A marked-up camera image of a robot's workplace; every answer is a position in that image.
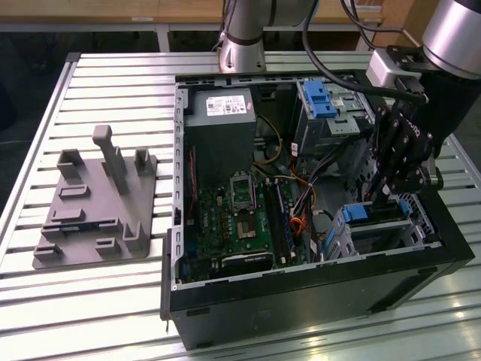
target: motherboard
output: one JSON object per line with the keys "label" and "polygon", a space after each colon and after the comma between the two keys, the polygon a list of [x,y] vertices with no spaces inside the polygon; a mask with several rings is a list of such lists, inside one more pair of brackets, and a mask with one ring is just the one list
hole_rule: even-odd
{"label": "motherboard", "polygon": [[198,220],[186,240],[187,282],[300,265],[303,244],[289,227],[288,181],[257,182],[237,173],[229,183],[198,191]]}

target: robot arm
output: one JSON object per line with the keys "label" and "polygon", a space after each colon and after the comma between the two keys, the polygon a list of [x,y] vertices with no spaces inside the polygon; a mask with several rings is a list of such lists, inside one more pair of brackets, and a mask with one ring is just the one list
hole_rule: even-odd
{"label": "robot arm", "polygon": [[481,93],[481,2],[441,0],[417,49],[376,50],[368,69],[374,85],[424,94],[428,102],[396,100],[378,108],[373,153],[377,174],[368,196],[443,187],[434,167],[444,140]]}
{"label": "robot arm", "polygon": [[265,26],[296,26],[317,0],[230,0],[225,12],[219,65],[222,73],[266,71],[262,33]]}

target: ram slot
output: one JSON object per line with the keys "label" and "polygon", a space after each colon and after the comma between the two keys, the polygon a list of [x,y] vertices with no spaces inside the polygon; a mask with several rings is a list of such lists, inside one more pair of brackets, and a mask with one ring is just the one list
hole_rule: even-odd
{"label": "ram slot", "polygon": [[277,191],[277,198],[280,204],[280,211],[282,213],[282,220],[283,220],[283,225],[284,225],[284,234],[286,235],[286,242],[289,246],[289,257],[294,257],[294,240],[292,239],[292,233],[291,233],[291,226],[289,225],[289,214],[286,208],[284,207],[284,199],[283,195],[280,192],[280,185],[279,183],[275,183],[274,187],[276,188]]}
{"label": "ram slot", "polygon": [[284,232],[283,215],[278,201],[274,185],[262,185],[264,193],[265,211],[268,215],[269,229],[274,246],[274,252],[281,263],[290,259],[289,247],[287,245],[286,233]]}

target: green circuit board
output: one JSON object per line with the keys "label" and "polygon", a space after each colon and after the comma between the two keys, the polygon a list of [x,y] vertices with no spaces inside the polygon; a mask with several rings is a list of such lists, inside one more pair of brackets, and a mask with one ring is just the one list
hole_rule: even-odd
{"label": "green circuit board", "polygon": [[[252,181],[239,182],[232,187],[227,183],[220,187],[201,188],[198,193],[198,234],[189,238],[187,246],[190,255],[186,261],[186,281],[207,281],[215,262],[224,257],[272,253],[276,250],[269,226],[269,210],[263,193],[263,184]],[[292,207],[291,184],[287,180],[279,181],[279,189],[285,209]],[[233,203],[250,204],[252,207],[238,210]],[[295,257],[281,262],[274,258],[274,268],[285,268],[306,262],[304,245],[293,247]]]}

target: gray plastic holder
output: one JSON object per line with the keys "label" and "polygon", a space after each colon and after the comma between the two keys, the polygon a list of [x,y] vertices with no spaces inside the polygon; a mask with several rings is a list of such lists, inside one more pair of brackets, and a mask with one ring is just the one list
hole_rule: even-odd
{"label": "gray plastic holder", "polygon": [[157,161],[147,149],[122,157],[109,126],[92,136],[103,159],[82,159],[76,149],[60,153],[61,176],[41,239],[36,269],[144,258],[150,250]]}

